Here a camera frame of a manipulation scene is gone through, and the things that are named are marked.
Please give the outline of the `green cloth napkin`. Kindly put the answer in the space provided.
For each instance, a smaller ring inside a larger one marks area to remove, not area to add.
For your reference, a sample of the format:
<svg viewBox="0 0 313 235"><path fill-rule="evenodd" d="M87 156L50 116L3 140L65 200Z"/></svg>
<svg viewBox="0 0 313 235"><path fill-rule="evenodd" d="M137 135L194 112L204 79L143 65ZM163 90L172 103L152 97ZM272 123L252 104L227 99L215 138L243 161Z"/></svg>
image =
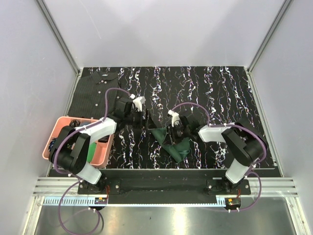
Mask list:
<svg viewBox="0 0 313 235"><path fill-rule="evenodd" d="M182 162L190 153L190 140L184 138L178 144L171 144L166 128L151 130L160 146L175 160L176 163Z"/></svg>

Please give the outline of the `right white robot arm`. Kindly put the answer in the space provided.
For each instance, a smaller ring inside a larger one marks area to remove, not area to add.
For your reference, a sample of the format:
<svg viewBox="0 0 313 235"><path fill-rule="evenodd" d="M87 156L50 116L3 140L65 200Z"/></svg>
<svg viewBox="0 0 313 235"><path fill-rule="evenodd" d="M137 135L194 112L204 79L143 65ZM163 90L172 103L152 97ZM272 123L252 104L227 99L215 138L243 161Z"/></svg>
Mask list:
<svg viewBox="0 0 313 235"><path fill-rule="evenodd" d="M222 125L200 125L196 120L168 111L171 124L167 126L167 136L171 144L178 144L189 138L196 142L224 142L234 157L226 171L222 188L233 194L240 187L239 182L246 176L258 160L266 157L268 142L246 118Z"/></svg>

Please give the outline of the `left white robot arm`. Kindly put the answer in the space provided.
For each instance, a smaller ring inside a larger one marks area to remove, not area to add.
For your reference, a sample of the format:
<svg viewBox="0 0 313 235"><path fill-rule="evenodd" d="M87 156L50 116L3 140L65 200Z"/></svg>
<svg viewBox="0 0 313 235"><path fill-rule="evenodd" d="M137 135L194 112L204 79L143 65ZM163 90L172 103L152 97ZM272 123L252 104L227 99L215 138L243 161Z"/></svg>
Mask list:
<svg viewBox="0 0 313 235"><path fill-rule="evenodd" d="M102 173L87 161L90 144L119 132L125 126L133 128L147 128L148 120L144 117L143 105L146 99L143 96L135 98L120 98L115 107L106 117L88 125L73 128L64 126L50 151L49 161L55 167L61 167L65 173L75 175L80 180L89 183L92 192L100 194L105 190L105 181Z"/></svg>

